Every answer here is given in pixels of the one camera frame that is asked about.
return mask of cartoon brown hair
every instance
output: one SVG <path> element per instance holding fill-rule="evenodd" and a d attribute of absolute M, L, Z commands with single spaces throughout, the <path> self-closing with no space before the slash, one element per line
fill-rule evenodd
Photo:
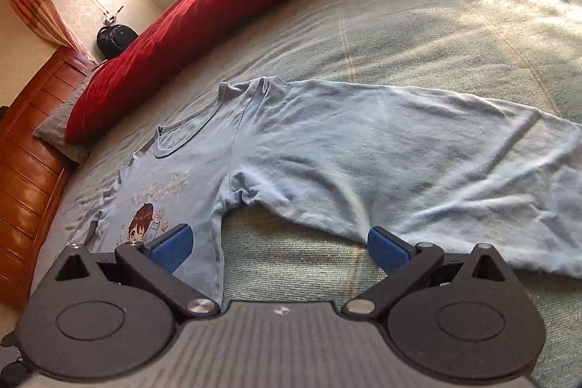
<path fill-rule="evenodd" d="M 127 229 L 127 233 L 129 234 L 134 227 L 137 227 L 142 233 L 146 232 L 153 219 L 154 206 L 150 203 L 144 204 L 136 212 L 135 217 L 133 217 L 132 223 L 129 224 L 129 228 Z"/>

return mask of bed sheet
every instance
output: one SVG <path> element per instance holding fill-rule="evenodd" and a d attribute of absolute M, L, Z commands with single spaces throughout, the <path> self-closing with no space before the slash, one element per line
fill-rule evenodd
<path fill-rule="evenodd" d="M 117 170 L 158 124 L 207 103 L 220 81 L 278 75 L 473 93 L 582 123 L 582 0 L 290 0 L 255 19 L 115 127 L 71 179 L 37 263 L 33 288 Z M 342 303 L 382 278 L 358 244 L 264 209 L 223 221 L 224 302 Z M 535 369 L 542 387 L 573 386 L 582 360 L 582 283 L 520 275 L 548 327 Z"/>

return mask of headboard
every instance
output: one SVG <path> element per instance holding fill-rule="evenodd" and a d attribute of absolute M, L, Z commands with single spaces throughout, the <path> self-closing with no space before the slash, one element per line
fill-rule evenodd
<path fill-rule="evenodd" d="M 60 47 L 0 121 L 0 301 L 22 308 L 40 247 L 76 164 L 32 135 L 95 65 Z"/>

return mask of cartoon character print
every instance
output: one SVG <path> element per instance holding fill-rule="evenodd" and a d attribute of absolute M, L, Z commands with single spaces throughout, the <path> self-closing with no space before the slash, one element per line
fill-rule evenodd
<path fill-rule="evenodd" d="M 163 216 L 164 214 L 161 211 L 156 212 L 154 216 L 154 206 L 150 203 L 144 204 L 136 212 L 131 224 L 127 227 L 127 241 L 144 242 L 146 234 L 151 231 L 154 232 L 153 238 L 155 238 Z"/>

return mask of black bag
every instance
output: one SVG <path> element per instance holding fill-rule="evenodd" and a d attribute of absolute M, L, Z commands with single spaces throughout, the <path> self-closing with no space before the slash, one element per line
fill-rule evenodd
<path fill-rule="evenodd" d="M 97 47 L 106 59 L 111 60 L 121 55 L 136 38 L 136 32 L 127 25 L 101 27 L 97 32 Z"/>

